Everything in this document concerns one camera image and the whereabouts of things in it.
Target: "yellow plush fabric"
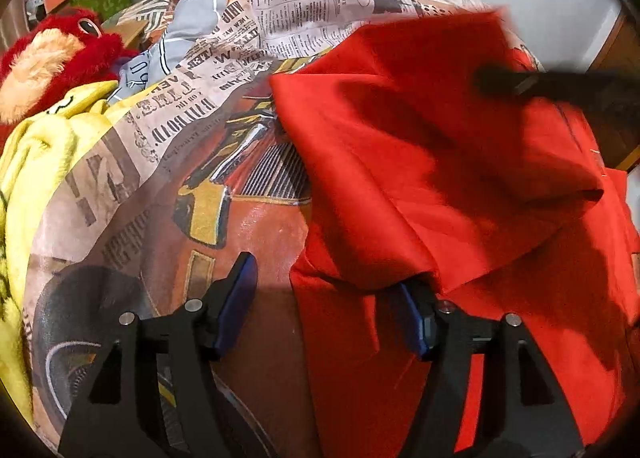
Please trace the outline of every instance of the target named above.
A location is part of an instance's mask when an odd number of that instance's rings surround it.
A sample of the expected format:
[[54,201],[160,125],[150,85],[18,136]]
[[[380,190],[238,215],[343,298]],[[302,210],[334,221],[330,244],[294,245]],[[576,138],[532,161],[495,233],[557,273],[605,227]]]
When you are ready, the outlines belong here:
[[0,380],[31,422],[22,353],[22,299],[33,236],[58,184],[74,164],[153,87],[108,107],[116,81],[79,86],[22,121],[0,157]]

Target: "beige fur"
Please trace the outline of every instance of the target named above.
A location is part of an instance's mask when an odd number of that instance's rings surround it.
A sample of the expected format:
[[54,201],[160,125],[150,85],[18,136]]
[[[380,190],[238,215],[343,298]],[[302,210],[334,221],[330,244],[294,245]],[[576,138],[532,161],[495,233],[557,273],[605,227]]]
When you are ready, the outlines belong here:
[[17,123],[40,100],[45,89],[64,64],[84,45],[60,29],[39,32],[12,63],[12,70],[0,86],[0,122]]

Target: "blue gray cloth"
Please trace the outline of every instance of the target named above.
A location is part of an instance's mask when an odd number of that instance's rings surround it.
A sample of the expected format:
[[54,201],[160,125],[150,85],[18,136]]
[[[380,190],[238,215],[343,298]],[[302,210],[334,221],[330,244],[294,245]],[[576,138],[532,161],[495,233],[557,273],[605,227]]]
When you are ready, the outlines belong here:
[[226,8],[226,0],[180,0],[174,20],[160,40],[120,69],[120,84],[109,97],[113,104],[163,79],[183,60],[194,42],[210,34]]

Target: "red fur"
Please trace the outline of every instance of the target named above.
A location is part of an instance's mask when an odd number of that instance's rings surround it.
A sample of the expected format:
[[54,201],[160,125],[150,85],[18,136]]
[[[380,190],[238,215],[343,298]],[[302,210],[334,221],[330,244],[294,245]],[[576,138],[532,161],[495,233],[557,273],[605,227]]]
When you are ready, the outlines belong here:
[[[96,38],[84,32],[78,25],[81,18],[91,20],[100,30],[101,36]],[[7,50],[0,60],[0,84],[4,82],[11,71],[15,58],[33,41],[36,34],[45,29],[60,29],[67,34],[73,34],[84,44],[84,48],[65,64],[63,71],[58,76],[51,80],[40,100],[25,117],[46,110],[76,86],[98,81],[117,80],[118,75],[111,71],[111,66],[118,58],[133,58],[138,54],[135,50],[126,50],[119,35],[104,34],[99,26],[98,16],[94,12],[73,10],[71,13],[66,12],[65,15],[47,16],[33,31],[20,38],[12,48]],[[0,125],[0,148],[4,148],[4,143],[14,127],[15,124]]]

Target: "pile of clothes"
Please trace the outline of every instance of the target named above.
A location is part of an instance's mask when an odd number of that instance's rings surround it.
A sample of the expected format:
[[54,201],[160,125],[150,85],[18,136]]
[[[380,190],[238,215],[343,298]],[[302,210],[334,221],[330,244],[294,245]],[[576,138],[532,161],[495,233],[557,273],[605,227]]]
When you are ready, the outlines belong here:
[[[412,276],[470,314],[518,313],[596,440],[637,383],[626,174],[579,109],[472,85],[488,63],[540,68],[505,16],[479,0],[146,0],[117,20],[161,2],[142,53],[78,12],[2,61],[0,379],[38,435],[57,447],[120,313],[170,313],[251,251],[257,295],[214,372],[281,456],[398,455],[429,365],[379,291]],[[181,448],[161,361],[158,381]]]

